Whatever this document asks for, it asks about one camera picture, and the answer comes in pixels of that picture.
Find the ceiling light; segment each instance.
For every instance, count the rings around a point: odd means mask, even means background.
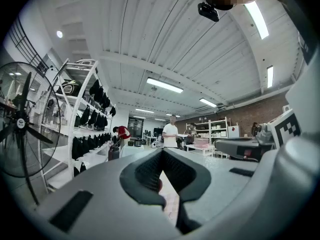
[[[143,109],[139,109],[139,108],[136,108],[135,110],[142,111],[142,112],[148,112],[148,113],[154,113],[153,111],[143,110]]]
[[[266,70],[268,72],[268,88],[270,88],[274,81],[274,66],[270,66]]]
[[[172,116],[172,114],[166,114],[167,116]],[[175,115],[177,118],[180,118],[180,115]]]
[[[216,104],[213,104],[212,102],[207,101],[207,100],[204,99],[204,98],[200,99],[200,101],[203,102],[203,103],[205,103],[205,104],[207,104],[207,105],[209,105],[209,106],[211,106],[211,107],[214,107],[214,108],[217,106]]]
[[[266,22],[264,20],[264,17],[261,14],[261,11],[260,11],[257,3],[254,1],[251,3],[247,3],[244,6],[249,11],[249,13],[255,23],[255,26],[258,29],[258,32],[260,34],[261,39],[264,39],[267,36],[269,36]]]
[[[63,37],[63,34],[62,34],[62,32],[60,30],[58,30],[56,32],[56,35],[58,36],[58,38],[62,38]]]
[[[181,89],[179,87],[175,87],[171,84],[168,84],[168,83],[165,83],[165,82],[162,82],[162,81],[159,81],[159,80],[156,80],[154,78],[151,78],[151,77],[148,77],[148,79],[146,80],[146,82],[148,84],[151,84],[151,85],[155,85],[155,86],[159,86],[159,87],[162,87],[162,88],[166,88],[170,91],[174,91],[176,93],[182,93],[184,89]]]

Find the ceiling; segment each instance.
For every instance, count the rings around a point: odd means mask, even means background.
[[[118,107],[181,119],[210,112],[199,101],[228,106],[292,84],[300,54],[298,31],[276,0],[257,0],[269,36],[261,40],[243,5],[219,11],[215,23],[200,16],[202,0],[46,0],[54,8],[72,60],[98,59],[98,75]],[[147,83],[152,77],[182,93]]]

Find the red shirt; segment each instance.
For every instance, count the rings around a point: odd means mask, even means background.
[[[128,128],[125,127],[125,126],[119,126],[118,136],[119,136],[119,138],[122,138],[122,139],[124,139],[124,140],[131,137]]]

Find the camera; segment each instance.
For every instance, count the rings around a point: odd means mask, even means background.
[[[212,20],[214,22],[219,21],[219,14],[217,10],[211,6],[210,4],[207,4],[205,2],[198,4],[198,12],[201,16],[204,16],[208,18],[209,20]]]

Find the white t-shirt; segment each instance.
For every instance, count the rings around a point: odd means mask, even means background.
[[[163,128],[163,132],[171,135],[171,134],[178,134],[178,128],[175,125],[172,125],[171,123],[168,123],[164,128]],[[177,141],[176,141],[176,137],[163,137],[164,140],[164,147],[167,148],[177,148]]]

